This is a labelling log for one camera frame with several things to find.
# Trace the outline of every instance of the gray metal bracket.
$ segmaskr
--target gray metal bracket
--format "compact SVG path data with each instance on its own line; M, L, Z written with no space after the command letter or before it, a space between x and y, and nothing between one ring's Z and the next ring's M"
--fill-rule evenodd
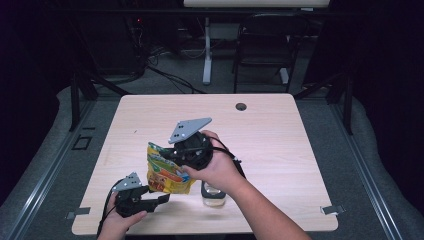
M181 142L191 137L202 127L208 125L212 118L199 118L193 120L179 121L174 129L171 137L168 140L169 144Z
M140 187L141 181L136 172L131 173L126 176L121 182L119 182L115 187L113 187L113 191L123 191L133 188Z

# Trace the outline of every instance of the human hand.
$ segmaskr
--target human hand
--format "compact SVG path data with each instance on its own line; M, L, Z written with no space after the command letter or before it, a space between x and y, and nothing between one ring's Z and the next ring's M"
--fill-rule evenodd
M99 235L100 240L121 240L125 237L128 228L138 223L147 216L146 211L136 213L130 217L123 218L116 212L115 199L117 193L112 193L110 196L107 212L111 211L103 222L102 231Z
M210 138L214 147L223 148L222 144L213 138L219 139L218 135L214 132L204 130L202 131ZM213 157L205 169L197 171L189 166L183 166L184 171L192 178L203 180L214 188L219 189L231 196L231 193L237 189L240 183L246 181L237 168L234 166L233 160L226 153L219 150L213 151Z

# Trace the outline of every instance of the black cable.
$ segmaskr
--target black cable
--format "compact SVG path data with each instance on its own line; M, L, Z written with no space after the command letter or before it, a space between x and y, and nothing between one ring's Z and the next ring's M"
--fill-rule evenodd
M221 143L221 145L225 148L225 150L228 150L228 148L227 148L227 146L225 146L225 144L223 143L223 142L221 142L221 140L219 140L218 138L216 138L216 137L211 137L211 136L208 136L209 138L212 138L213 140L215 140L215 141L218 141L219 143Z
M198 93L201 93L201 94L206 94L206 92L204 92L204 91L202 91L202 90L199 90L199 89L196 89L196 88L194 88L193 87L193 85L191 85L191 83L189 83L187 80L185 80L185 79L183 79L183 78L181 78L181 77L178 77L178 76L175 76L175 75L172 75L172 74L169 74L169 73L165 73L165 72L163 72L163 71L160 71L160 70L158 70L158 69L156 69L156 68L154 68L154 67L152 67L152 66L147 66L146 67L147 69L150 69L150 70L152 70L153 72L155 72L155 73L157 73L157 74L159 74L159 75L162 75L162 76L164 76L164 77L166 77L168 80L170 80L172 83L178 83L178 84L180 84L180 85L183 85L184 87L187 87L187 88L189 88L189 89L191 89L191 94L194 94L195 92L198 92Z
M118 185L122 180L124 180L124 179L121 179L121 180L119 180L119 181L117 181L113 186L112 186L112 188L110 189L110 191L109 191L109 194L107 195L107 197L106 197L106 202L105 202L105 206L103 207L103 214L102 214L102 219L100 220L100 222L99 222L99 226L98 226L98 228L97 228L97 234L96 234L96 238L98 238L99 237L99 235L100 235L100 233L102 232L102 228L103 228L103 222L106 220L106 218L107 218L107 216L109 216L109 214L116 208L116 206L118 206L119 205L119 203L118 204L115 204L115 206L112 208L112 209L110 209L109 210L109 212L107 212L106 213L106 211L107 211L107 205L109 204L109 200L110 200L110 196L112 195L112 190L113 190L113 188L116 186L116 185Z
M127 78L124 78L124 79L107 80L107 81L110 82L110 83L113 83L114 85L120 85L120 84L124 84L124 83L134 82L135 80L139 79L141 76L142 76L142 74L135 72L132 75L130 75ZM100 84L100 83L94 81L93 79L92 79L92 83Z
M220 148L220 147L210 147L210 148L187 148L182 150L182 153L189 153L189 152L197 152L197 151L211 151L211 150L217 150L217 151L221 151L223 153L226 153L228 156L231 157L231 159L233 160L234 166L237 168L237 171L240 173L240 175L242 175L244 178L246 178L246 175L243 172L243 169L240 165L241 160L239 160L234 154L232 154L227 147L225 147L225 145L218 139L212 137L213 139L217 140L218 142L220 142L222 144L222 146L224 146L224 148Z
M150 57L147 58L148 63L150 63L153 66L158 66L159 65L159 56L162 53L165 53L165 48L164 47L158 47L157 49L152 50L152 52L150 52Z

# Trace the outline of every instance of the colorful chip bag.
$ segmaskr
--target colorful chip bag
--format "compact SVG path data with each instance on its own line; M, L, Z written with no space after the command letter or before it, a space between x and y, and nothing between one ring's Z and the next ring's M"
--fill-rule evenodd
M191 185L196 181L190 178L182 168L164 158L160 153L169 151L154 143L147 146L147 181L149 189L156 192L188 194Z

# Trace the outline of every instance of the desk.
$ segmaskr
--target desk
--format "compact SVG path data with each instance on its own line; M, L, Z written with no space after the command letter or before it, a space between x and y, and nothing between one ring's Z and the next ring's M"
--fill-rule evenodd
M237 103L247 109L237 110ZM146 184L149 141L169 147L177 121L203 117L212 118L204 129L218 133L243 161L247 179L303 229L337 228L335 216L320 212L331 202L291 95L129 95L121 99L80 205L90 213L76 216L73 233L96 234L106 196L117 180L135 171ZM171 195L128 234L247 232L251 229L234 201L227 196L222 207L203 205L196 181L190 194Z
M326 8L330 0L184 0L184 7L193 8ZM205 67L203 70L203 84L211 83L212 57L210 51L210 23L205 21ZM280 73L282 79L287 79L287 72Z

